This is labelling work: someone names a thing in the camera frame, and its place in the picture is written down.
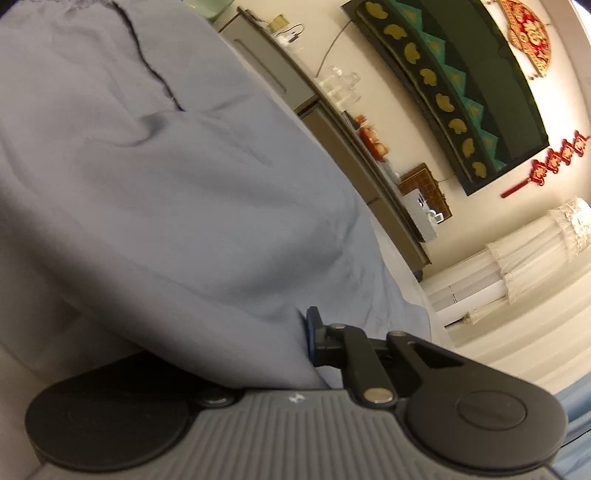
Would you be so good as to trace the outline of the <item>grey garment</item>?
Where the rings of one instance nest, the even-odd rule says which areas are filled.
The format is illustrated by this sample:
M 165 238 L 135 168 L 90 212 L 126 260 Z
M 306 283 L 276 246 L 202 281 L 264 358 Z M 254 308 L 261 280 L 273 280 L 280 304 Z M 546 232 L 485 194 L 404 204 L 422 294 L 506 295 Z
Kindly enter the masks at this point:
M 1 213 L 69 298 L 223 385 L 321 388 L 311 306 L 431 335 L 348 178 L 179 1 L 3 14 Z

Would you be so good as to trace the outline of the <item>white tower air conditioner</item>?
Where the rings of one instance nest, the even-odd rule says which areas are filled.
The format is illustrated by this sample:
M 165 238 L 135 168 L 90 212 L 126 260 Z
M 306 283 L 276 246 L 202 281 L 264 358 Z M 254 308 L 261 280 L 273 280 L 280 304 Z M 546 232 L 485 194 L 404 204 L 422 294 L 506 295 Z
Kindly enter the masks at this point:
M 501 269 L 488 250 L 424 279 L 421 285 L 443 327 L 507 293 Z

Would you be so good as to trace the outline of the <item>cream curtain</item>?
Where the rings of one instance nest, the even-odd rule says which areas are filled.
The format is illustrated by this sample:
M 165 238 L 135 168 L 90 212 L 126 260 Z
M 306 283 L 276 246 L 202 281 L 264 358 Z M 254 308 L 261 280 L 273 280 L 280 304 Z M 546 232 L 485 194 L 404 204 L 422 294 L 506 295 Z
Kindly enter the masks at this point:
M 590 372 L 590 207 L 576 198 L 436 275 L 503 291 L 448 327 L 457 353 L 556 394 Z

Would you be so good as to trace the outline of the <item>brown lattice board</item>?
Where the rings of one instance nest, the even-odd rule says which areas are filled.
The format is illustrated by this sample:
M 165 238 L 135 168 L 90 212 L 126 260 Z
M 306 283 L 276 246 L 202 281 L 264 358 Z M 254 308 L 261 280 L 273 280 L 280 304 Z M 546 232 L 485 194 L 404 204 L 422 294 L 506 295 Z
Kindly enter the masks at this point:
M 419 190 L 432 210 L 443 215 L 447 221 L 453 214 L 446 196 L 439 186 L 429 167 L 422 163 L 401 177 L 400 191 L 407 195 L 413 190 Z

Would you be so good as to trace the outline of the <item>blue curtain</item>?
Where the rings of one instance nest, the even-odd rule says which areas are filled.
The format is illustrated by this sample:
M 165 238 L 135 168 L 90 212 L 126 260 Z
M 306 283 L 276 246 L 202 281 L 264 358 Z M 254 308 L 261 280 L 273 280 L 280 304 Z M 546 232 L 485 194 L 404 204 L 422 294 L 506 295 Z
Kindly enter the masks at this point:
M 591 378 L 587 374 L 556 395 L 568 417 L 565 442 L 553 467 L 564 479 L 591 480 Z

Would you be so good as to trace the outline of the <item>red fruit bowl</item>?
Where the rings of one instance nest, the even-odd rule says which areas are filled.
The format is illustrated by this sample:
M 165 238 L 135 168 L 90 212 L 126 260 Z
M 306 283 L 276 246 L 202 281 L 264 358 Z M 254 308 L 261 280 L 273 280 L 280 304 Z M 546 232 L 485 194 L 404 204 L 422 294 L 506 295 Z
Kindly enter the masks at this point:
M 372 127 L 363 126 L 359 129 L 359 135 L 363 145 L 370 151 L 374 159 L 378 162 L 384 162 L 390 148 L 381 142 L 377 132 Z

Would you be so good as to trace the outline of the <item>red chinese knot ornament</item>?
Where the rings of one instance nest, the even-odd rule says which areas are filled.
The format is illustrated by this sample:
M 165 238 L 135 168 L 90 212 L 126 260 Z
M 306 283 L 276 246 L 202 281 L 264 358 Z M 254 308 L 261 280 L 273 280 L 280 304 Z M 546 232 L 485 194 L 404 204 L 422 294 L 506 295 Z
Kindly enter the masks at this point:
M 530 184 L 544 186 L 549 173 L 557 175 L 560 168 L 570 166 L 575 157 L 582 158 L 589 142 L 589 136 L 583 135 L 576 130 L 571 140 L 563 139 L 561 141 L 558 150 L 548 148 L 543 161 L 532 160 L 527 178 L 503 192 L 501 198 L 506 199 Z

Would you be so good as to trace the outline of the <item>clear glass jars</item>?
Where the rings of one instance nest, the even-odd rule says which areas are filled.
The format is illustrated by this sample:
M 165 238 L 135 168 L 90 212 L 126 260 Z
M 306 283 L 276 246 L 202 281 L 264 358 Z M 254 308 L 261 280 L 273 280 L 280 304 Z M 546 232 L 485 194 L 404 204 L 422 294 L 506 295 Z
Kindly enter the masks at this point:
M 345 112 L 360 100 L 361 96 L 356 92 L 360 80 L 356 72 L 346 73 L 337 66 L 331 66 L 318 78 L 318 87 L 335 108 Z

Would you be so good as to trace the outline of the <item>white power strip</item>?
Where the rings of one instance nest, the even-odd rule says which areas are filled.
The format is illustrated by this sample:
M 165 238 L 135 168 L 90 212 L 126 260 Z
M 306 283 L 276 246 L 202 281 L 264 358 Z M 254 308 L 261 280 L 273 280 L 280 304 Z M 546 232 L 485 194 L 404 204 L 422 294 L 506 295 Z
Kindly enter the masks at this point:
M 297 23 L 293 26 L 288 27 L 286 30 L 276 33 L 274 39 L 283 47 L 294 44 L 301 37 L 305 31 L 304 24 Z

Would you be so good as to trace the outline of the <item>long grey brown sideboard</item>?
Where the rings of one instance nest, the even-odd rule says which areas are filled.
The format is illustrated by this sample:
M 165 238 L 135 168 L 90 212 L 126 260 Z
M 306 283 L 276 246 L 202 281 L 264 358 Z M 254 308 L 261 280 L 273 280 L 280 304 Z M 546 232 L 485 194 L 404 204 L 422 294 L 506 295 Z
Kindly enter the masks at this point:
M 219 33 L 327 150 L 421 280 L 431 261 L 419 230 L 398 186 L 370 155 L 346 114 L 329 103 L 296 60 L 256 22 L 251 11 L 236 8 Z

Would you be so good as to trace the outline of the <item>dark patterned wall tapestry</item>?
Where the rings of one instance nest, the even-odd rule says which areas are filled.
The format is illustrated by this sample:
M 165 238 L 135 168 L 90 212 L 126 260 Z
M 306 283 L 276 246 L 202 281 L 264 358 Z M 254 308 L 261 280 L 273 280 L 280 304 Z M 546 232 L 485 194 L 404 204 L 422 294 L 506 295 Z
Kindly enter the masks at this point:
M 529 84 L 480 1 L 349 1 L 342 9 L 420 106 L 466 194 L 549 145 Z

